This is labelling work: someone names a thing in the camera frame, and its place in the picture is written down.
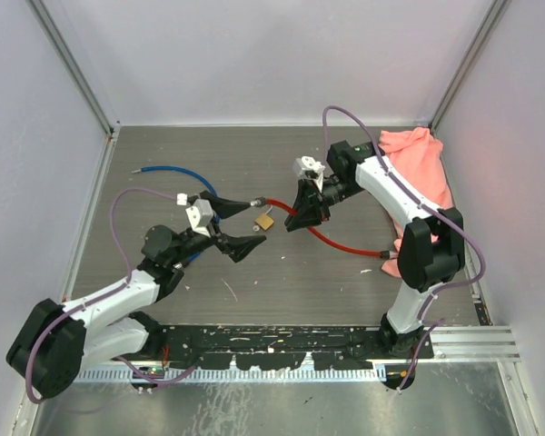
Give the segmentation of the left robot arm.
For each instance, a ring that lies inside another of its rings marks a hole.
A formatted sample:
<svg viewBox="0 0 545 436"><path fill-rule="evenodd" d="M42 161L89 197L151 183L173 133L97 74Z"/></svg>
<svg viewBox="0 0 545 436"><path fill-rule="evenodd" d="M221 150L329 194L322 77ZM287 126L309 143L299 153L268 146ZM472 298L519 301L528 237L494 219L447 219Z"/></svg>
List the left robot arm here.
<svg viewBox="0 0 545 436"><path fill-rule="evenodd" d="M164 348L160 326L140 312L169 296L184 276L186 262L216 247L233 262L243 260L265 241L263 235L232 237L219 222L265 199L224 199L209 191L179 193L188 227L176 232L156 224L144 236L142 261L128 267L119 281L85 297L58 303L40 301L30 311L6 354L6 362L25 380L29 401L40 404L66 390L78 373L92 365L138 354L158 357Z"/></svg>

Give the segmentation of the red cable lock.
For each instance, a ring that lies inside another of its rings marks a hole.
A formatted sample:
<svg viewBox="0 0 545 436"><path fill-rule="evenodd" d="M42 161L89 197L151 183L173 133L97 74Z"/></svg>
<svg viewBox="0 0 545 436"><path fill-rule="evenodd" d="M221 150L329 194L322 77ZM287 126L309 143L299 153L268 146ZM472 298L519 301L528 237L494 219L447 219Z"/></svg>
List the red cable lock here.
<svg viewBox="0 0 545 436"><path fill-rule="evenodd" d="M291 206L287 205L286 203L275 200L273 198L257 197L256 199L251 201L251 207L262 208L265 206L277 207L279 209L282 209L285 212L287 212L290 217L293 217L296 214L296 211L293 210ZM378 258L382 260L394 260L398 258L398 254L392 250L370 251L370 250L356 249L356 248L352 248L352 247L337 243L329 239L328 237L322 235L319 231L315 230L313 227L308 227L307 230L323 243L344 253L350 253L354 255L360 255L360 256L371 257L371 258Z"/></svg>

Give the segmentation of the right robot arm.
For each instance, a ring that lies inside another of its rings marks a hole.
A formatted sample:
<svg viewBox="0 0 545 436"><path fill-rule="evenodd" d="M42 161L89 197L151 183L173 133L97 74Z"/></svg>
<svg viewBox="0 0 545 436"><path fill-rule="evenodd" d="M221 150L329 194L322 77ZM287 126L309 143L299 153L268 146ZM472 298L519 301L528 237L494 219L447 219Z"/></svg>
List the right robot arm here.
<svg viewBox="0 0 545 436"><path fill-rule="evenodd" d="M297 194L284 226L292 232L329 220L337 203L367 192L402 229L396 263L401 288L382 316L378 344L399 358L419 340L427 303L465 264L463 218L454 207L444 209L428 200L393 167L373 143L332 144L327 160L295 159Z"/></svg>

